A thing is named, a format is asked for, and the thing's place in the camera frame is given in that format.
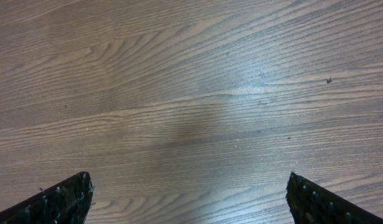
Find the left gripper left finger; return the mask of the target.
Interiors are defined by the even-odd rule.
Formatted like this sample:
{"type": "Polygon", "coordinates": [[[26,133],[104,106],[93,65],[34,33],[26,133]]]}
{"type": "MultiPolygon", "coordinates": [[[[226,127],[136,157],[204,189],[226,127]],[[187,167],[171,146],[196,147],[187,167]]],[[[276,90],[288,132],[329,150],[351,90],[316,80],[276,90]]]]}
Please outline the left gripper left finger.
{"type": "Polygon", "coordinates": [[[0,224],[84,224],[94,187],[90,174],[79,172],[0,212],[0,224]]]}

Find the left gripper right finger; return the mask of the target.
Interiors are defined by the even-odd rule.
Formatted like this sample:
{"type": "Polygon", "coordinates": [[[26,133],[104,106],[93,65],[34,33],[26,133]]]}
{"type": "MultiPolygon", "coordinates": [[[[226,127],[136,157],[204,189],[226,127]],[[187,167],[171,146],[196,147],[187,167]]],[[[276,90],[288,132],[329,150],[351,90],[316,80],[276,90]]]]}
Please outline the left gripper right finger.
{"type": "Polygon", "coordinates": [[[383,218],[294,172],[286,190],[295,224],[383,224],[383,218]]]}

